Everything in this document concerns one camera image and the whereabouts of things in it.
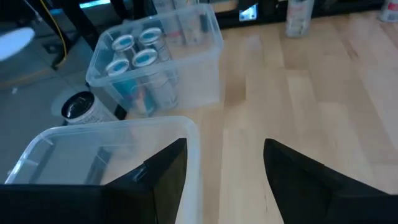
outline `clear plastic bin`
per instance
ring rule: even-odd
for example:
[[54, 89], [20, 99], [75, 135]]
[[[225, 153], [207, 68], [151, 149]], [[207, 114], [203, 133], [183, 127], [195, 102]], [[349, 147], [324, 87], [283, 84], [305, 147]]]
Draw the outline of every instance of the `clear plastic bin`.
[[187, 139], [187, 174], [176, 223], [201, 224], [200, 137], [183, 116], [50, 128], [28, 145], [6, 184], [107, 184], [178, 138]]
[[[179, 34], [184, 38], [182, 42], [175, 41], [175, 32], [169, 32], [170, 25], [176, 24]], [[127, 55], [126, 58], [130, 61], [129, 70], [110, 77], [106, 67], [118, 57], [112, 43], [121, 35], [131, 34], [135, 43], [138, 43], [136, 50], [142, 50], [145, 46], [139, 43], [139, 34], [151, 27], [161, 29], [171, 59], [133, 69], [131, 55]], [[177, 77], [178, 80], [173, 85], [173, 94], [177, 96], [177, 104], [173, 108], [194, 108], [221, 100], [224, 85], [220, 83], [218, 75], [218, 59], [222, 48], [223, 38], [214, 10], [209, 4], [197, 4], [115, 26], [103, 32], [91, 59], [86, 80], [91, 86], [104, 88], [125, 110], [130, 110], [137, 109], [137, 104], [143, 102], [124, 96], [125, 90], [119, 89], [121, 85], [127, 84], [126, 88], [131, 91], [129, 93], [136, 95], [133, 93], [136, 89], [129, 86], [132, 85], [131, 80], [139, 80], [137, 86], [148, 89], [153, 81], [145, 78], [146, 76], [154, 73], [175, 74], [174, 77], [168, 76], [170, 82], [171, 78]], [[162, 89], [158, 95], [148, 91], [147, 95], [155, 98], [157, 111], [170, 109], [159, 106], [159, 101], [170, 98], [165, 91], [167, 90]]]

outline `can lid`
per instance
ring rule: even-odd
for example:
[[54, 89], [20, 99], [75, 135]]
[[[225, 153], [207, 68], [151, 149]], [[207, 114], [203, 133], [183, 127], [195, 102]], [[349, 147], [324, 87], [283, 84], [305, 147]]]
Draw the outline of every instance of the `can lid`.
[[66, 119], [78, 118], [93, 106], [94, 100], [94, 94], [88, 91], [79, 92], [65, 102], [61, 114]]
[[139, 41], [143, 44], [149, 44], [159, 39], [162, 35], [162, 30], [158, 27], [146, 29], [139, 35]]
[[109, 76], [120, 75], [129, 69], [129, 60], [126, 58], [120, 58], [109, 63], [105, 70]]
[[134, 45], [134, 37], [130, 34], [121, 35], [112, 43], [112, 49], [115, 51], [124, 51]]
[[132, 58], [132, 65], [135, 67], [145, 67], [157, 60], [157, 52], [154, 49], [145, 49], [138, 52]]

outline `wooden tabletop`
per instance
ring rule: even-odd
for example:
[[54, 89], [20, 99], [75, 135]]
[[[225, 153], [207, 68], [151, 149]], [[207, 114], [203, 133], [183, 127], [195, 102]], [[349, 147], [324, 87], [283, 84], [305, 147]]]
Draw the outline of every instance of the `wooden tabletop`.
[[173, 111], [201, 131], [203, 223], [283, 223], [264, 170], [265, 138], [398, 193], [398, 24], [375, 12], [223, 30], [217, 105]]

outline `silver can top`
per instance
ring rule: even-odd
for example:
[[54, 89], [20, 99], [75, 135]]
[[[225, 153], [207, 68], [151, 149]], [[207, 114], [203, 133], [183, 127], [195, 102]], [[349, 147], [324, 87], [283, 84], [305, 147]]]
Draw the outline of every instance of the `silver can top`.
[[154, 49], [145, 49], [138, 52], [131, 60], [133, 66], [145, 67], [157, 60], [157, 52]]
[[120, 58], [109, 63], [105, 70], [109, 76], [116, 76], [124, 73], [129, 69], [129, 60]]
[[143, 44], [149, 44], [162, 36], [162, 30], [157, 27], [149, 28], [141, 32], [139, 41]]
[[134, 37], [130, 34], [121, 35], [112, 43], [112, 49], [120, 52], [130, 49], [134, 45]]

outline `metal can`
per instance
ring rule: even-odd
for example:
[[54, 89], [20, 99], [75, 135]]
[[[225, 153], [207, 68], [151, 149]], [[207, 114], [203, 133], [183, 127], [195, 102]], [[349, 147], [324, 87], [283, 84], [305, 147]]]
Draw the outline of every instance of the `metal can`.
[[[198, 4], [197, 0], [173, 0], [176, 9]], [[187, 45], [198, 45], [203, 42], [200, 13], [181, 13], [178, 15]]]
[[[119, 58], [112, 61], [107, 67], [106, 72], [110, 77], [123, 74], [129, 69], [129, 60]], [[148, 94], [145, 86], [141, 85], [136, 78], [114, 82], [113, 87], [137, 112], [144, 116], [150, 116], [155, 111], [155, 102]]]
[[[171, 59], [169, 49], [164, 42], [162, 31], [159, 28], [153, 27], [142, 31], [139, 35], [139, 42], [147, 48], [156, 50], [158, 53], [158, 58], [161, 62]], [[170, 83], [175, 86], [178, 83], [177, 72], [175, 70], [167, 70], [166, 74]]]
[[301, 37], [308, 33], [314, 0], [289, 0], [286, 36]]
[[112, 49], [116, 53], [126, 57], [128, 60], [131, 60], [138, 51], [135, 46], [134, 37], [131, 34], [121, 35], [116, 38], [112, 43]]
[[[152, 0], [158, 14], [168, 13], [175, 10], [173, 0]], [[171, 42], [182, 45], [184, 43], [181, 26], [177, 16], [161, 19], [163, 30]]]
[[398, 22], [398, 0], [385, 0], [379, 19], [383, 22]]
[[[141, 50], [132, 59], [132, 64], [137, 68], [154, 65], [158, 62], [158, 53], [154, 49]], [[165, 72], [148, 73], [141, 80], [148, 86], [160, 109], [171, 109], [178, 105], [177, 93]]]
[[68, 124], [87, 124], [118, 120], [94, 94], [88, 91], [71, 96], [61, 109]]

